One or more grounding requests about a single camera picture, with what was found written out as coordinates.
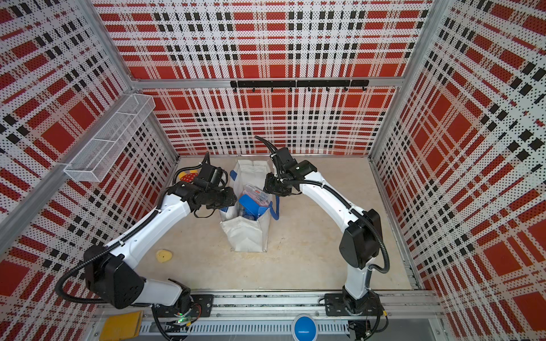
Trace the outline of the blue plastic pencil case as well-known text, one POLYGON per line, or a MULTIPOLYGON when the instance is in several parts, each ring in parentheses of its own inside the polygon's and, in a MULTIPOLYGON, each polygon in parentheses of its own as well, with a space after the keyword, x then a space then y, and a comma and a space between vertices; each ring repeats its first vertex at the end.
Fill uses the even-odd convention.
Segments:
POLYGON ((265 215, 272 204, 270 195, 261 190, 244 190, 239 203, 243 207, 243 215, 252 217, 253 220, 258 220, 265 215))

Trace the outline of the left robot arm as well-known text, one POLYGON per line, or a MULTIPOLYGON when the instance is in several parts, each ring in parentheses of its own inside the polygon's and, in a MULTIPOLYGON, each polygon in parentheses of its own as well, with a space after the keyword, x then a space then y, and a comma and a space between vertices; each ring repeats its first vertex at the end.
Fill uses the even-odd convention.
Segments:
POLYGON ((132 305, 162 305, 183 311, 190 289, 177 281, 157 281, 136 273, 144 255, 178 222, 205 207, 212 212, 237 203, 229 174, 205 155, 191 181, 175 178, 156 207, 124 234, 106 245, 85 251, 83 261, 62 275, 55 293, 77 304, 109 304, 116 309, 132 305))

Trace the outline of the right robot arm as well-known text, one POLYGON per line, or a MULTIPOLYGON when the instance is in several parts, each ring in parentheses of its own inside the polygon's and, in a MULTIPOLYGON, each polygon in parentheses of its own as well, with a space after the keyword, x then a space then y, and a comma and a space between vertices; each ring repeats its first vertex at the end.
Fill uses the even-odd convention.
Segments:
POLYGON ((304 195, 314 201, 342 232, 339 251, 347 263, 342 303, 348 315, 382 313, 378 294, 371 288, 373 272, 386 274, 390 257, 382 237, 380 216, 364 210, 339 193, 308 160, 297 161, 288 148, 256 136, 270 151, 274 172, 268 173, 263 190, 278 197, 304 195))

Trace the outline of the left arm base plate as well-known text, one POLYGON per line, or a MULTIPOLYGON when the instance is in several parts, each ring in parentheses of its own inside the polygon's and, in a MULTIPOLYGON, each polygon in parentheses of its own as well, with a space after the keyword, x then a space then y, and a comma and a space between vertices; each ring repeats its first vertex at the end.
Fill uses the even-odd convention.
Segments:
POLYGON ((207 318, 213 308, 213 300, 212 294, 184 294, 173 305, 156 304, 152 309, 159 318, 207 318))

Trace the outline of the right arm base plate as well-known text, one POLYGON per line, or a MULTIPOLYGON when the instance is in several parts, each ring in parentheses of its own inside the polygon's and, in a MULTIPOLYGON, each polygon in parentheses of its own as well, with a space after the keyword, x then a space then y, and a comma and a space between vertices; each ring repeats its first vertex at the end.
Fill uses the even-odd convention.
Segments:
POLYGON ((324 296, 326 314, 337 316, 381 316, 384 308, 380 297, 374 292, 368 292, 364 297, 355 299, 349 294, 326 294, 324 296))

